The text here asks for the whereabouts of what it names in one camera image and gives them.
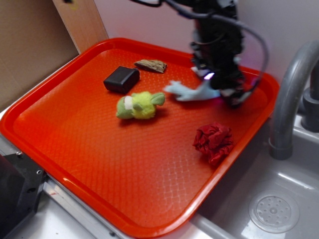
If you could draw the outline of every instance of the drain cover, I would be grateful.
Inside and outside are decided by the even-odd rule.
[[[284,233],[292,229],[299,219],[295,200],[279,191],[264,191],[256,195],[249,205],[253,223],[269,233]]]

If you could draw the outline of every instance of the sink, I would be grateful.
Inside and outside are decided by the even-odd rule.
[[[267,122],[198,214],[236,239],[317,239],[319,135],[294,127],[292,157],[276,160],[269,131]]]

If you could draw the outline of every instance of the red cloth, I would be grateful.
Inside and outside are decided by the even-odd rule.
[[[215,166],[234,147],[231,128],[217,122],[204,125],[197,130],[193,146],[196,150],[208,155],[209,163]]]

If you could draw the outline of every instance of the gray faucet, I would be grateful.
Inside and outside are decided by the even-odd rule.
[[[310,88],[304,91],[309,77]],[[319,132],[319,41],[306,43],[298,50],[281,83],[269,138],[269,153],[275,159],[287,159],[293,153],[292,135],[299,106],[304,115],[302,126]]]

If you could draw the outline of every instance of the wall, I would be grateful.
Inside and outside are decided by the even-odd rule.
[[[0,0],[0,111],[78,53],[52,0]]]
[[[267,72],[279,82],[296,51],[307,41],[319,39],[317,0],[238,0],[241,21],[266,40],[270,49]],[[184,19],[164,3],[150,8],[129,0],[95,0],[110,38],[125,37],[180,51],[191,52],[192,20]],[[261,50],[245,38],[241,64],[258,69]]]

